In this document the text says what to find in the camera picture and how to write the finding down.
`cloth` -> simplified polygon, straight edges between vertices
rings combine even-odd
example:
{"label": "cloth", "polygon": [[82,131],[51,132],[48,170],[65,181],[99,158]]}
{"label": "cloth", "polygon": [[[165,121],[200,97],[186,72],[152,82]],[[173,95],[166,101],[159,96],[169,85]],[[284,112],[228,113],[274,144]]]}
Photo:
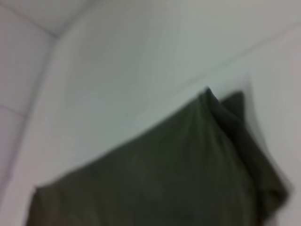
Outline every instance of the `cloth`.
{"label": "cloth", "polygon": [[244,96],[211,90],[103,158],[38,188],[27,226],[258,226],[287,191],[244,126]]}

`dark green fabric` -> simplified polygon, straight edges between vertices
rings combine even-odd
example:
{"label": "dark green fabric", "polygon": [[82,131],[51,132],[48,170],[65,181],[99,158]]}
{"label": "dark green fabric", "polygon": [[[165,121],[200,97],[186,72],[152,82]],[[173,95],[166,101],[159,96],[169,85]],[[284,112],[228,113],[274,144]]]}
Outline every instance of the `dark green fabric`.
{"label": "dark green fabric", "polygon": [[287,198],[244,127],[244,98],[208,89],[105,157],[38,188],[27,226],[257,226]]}

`white ceiling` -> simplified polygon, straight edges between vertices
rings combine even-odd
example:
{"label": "white ceiling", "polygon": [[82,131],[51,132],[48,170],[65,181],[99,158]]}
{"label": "white ceiling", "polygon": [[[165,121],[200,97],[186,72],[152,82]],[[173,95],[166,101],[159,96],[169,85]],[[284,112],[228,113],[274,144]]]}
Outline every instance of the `white ceiling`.
{"label": "white ceiling", "polygon": [[96,0],[0,0],[54,35],[64,30],[93,1]]}

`white wall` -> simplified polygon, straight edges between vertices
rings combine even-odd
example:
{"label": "white wall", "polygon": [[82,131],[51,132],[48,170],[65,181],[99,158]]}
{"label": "white wall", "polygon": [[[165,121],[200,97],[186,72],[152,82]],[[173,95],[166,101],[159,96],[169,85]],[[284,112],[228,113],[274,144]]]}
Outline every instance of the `white wall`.
{"label": "white wall", "polygon": [[0,6],[0,199],[53,38]]}
{"label": "white wall", "polygon": [[61,32],[85,7],[96,0],[0,0],[54,35]]}
{"label": "white wall", "polygon": [[278,224],[299,225],[300,9],[294,0],[100,2],[56,46],[0,225],[22,224],[36,185],[139,134],[206,85],[218,97],[245,91],[255,137],[295,188]]}

